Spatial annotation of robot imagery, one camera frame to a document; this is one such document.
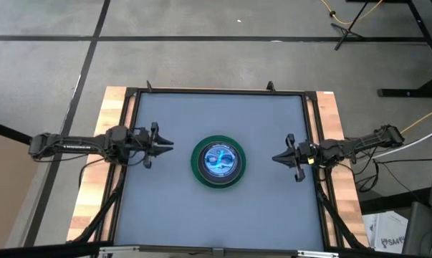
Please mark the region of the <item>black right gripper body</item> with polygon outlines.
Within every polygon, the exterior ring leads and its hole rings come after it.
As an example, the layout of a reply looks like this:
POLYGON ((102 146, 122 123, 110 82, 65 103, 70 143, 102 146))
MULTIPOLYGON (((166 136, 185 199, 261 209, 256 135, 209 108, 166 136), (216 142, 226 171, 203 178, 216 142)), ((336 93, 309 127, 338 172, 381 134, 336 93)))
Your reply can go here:
POLYGON ((296 182, 301 182, 305 179, 304 170, 301 165, 320 166, 317 145, 311 144, 308 140, 295 145, 295 138, 291 133, 287 135, 285 142, 287 147, 295 147, 297 166, 294 167, 294 177, 296 182))

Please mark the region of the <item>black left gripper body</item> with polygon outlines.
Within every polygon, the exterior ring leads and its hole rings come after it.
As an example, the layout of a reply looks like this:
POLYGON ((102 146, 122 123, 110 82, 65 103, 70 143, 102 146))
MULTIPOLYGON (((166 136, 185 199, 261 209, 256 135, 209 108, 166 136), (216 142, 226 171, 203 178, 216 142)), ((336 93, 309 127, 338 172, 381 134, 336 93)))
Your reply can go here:
POLYGON ((158 146, 155 143, 155 138, 158 136, 159 127, 157 122, 152 122, 150 129, 146 127, 136 128, 138 131, 133 135, 133 150, 135 152, 144 152, 140 160, 145 168, 151 168, 152 157, 158 155, 158 146))

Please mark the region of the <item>large green plastic plate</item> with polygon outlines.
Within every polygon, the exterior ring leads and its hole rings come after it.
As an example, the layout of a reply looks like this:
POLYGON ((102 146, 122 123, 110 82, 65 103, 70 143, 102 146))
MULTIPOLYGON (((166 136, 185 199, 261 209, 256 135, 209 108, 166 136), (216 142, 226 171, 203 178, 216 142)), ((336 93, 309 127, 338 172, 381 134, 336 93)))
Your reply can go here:
POLYGON ((193 149, 192 155, 191 155, 191 169, 192 169, 193 176, 200 183, 202 183, 204 186, 207 186, 209 188, 223 189, 223 188, 228 188, 228 187, 231 187, 231 186, 237 184, 244 175, 244 172, 246 170, 246 165, 247 165, 247 159, 246 159, 244 149, 234 139, 232 139, 228 136, 225 136, 225 135, 212 135, 212 136, 209 136, 207 138, 204 138, 195 146, 195 148, 193 149), (232 182, 230 182, 228 184, 222 184, 222 185, 212 184, 212 183, 206 181, 205 179, 203 179, 203 177, 201 176, 201 174, 198 172, 198 169, 197 169, 197 158, 198 158, 199 153, 203 149, 203 147, 205 145, 207 145, 208 143, 212 143, 212 142, 216 142, 216 141, 223 141, 223 142, 228 142, 228 143, 232 144, 237 149, 237 151, 240 152, 240 154, 241 154, 241 159, 242 159, 241 173, 232 182))

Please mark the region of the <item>wooden table board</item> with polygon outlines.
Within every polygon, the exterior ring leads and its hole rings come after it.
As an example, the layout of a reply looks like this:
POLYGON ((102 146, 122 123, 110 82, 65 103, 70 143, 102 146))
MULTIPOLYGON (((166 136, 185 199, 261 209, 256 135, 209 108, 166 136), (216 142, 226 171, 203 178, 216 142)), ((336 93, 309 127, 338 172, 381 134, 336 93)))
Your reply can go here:
MULTIPOLYGON (((107 87, 95 127, 95 135, 115 125, 130 126, 136 90, 128 87, 107 87)), ((117 186, 121 167, 111 166, 100 156, 89 155, 84 173, 79 175, 79 192, 75 202, 67 240, 77 238, 94 219, 117 186)))
MULTIPOLYGON (((318 92, 317 106, 324 138, 342 140, 344 135, 334 93, 318 92)), ((328 197, 335 198, 338 214, 349 230, 361 244, 367 246, 368 237, 350 161, 348 159, 341 161, 332 169, 329 181, 322 182, 321 185, 328 197)))

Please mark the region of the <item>white printed cardboard box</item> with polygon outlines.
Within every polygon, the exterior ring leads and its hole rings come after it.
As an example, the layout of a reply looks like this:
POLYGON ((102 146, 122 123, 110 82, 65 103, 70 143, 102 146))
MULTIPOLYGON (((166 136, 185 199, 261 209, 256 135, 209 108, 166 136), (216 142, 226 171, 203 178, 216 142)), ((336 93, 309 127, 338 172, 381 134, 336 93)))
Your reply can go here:
POLYGON ((400 254, 408 220, 394 211, 363 215, 369 247, 378 252, 400 254))

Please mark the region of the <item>black tripod stand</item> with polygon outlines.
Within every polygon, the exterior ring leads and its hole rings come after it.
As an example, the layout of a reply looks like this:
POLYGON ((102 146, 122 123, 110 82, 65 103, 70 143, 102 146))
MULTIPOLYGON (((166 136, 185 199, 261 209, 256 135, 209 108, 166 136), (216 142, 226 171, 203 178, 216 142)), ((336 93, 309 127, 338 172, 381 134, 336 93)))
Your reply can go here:
POLYGON ((342 46, 343 42, 346 39, 357 39, 357 40, 364 39, 364 36, 353 32, 352 28, 355 26, 356 22, 362 16, 367 5, 368 5, 368 2, 366 1, 364 3, 363 7, 357 13, 356 17, 350 22, 349 27, 343 27, 343 24, 340 24, 340 25, 335 24, 335 23, 330 24, 334 29, 339 29, 341 31, 341 34, 342 34, 339 41, 335 45, 335 48, 334 48, 335 51, 338 51, 340 49, 340 47, 342 46))

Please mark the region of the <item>dark grey panel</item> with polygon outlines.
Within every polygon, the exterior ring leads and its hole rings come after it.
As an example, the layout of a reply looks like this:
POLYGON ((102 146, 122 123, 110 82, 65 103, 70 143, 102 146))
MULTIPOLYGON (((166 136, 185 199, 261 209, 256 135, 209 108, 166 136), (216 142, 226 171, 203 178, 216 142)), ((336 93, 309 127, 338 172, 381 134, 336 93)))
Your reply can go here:
POLYGON ((432 258, 432 186, 428 202, 413 202, 402 254, 432 258))

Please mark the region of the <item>brown cardboard panel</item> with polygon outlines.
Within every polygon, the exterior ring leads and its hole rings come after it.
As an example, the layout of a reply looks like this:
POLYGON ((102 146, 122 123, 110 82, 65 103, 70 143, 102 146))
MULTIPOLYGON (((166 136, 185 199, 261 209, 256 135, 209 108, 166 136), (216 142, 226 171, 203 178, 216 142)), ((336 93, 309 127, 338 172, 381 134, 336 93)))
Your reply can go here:
POLYGON ((29 147, 0 135, 0 248, 6 245, 37 172, 29 147))

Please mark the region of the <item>black desk frame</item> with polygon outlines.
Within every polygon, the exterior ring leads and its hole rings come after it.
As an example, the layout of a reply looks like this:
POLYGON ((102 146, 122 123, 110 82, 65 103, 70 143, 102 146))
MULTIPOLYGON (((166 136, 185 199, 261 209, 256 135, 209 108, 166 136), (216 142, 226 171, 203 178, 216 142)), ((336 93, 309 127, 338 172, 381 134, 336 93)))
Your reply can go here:
MULTIPOLYGON (((421 15, 412 0, 407 0, 407 5, 411 10, 420 31, 426 39, 427 45, 432 51, 432 36, 421 18, 421 15)), ((377 89, 377 94, 379 97, 432 98, 432 79, 417 89, 377 89)))

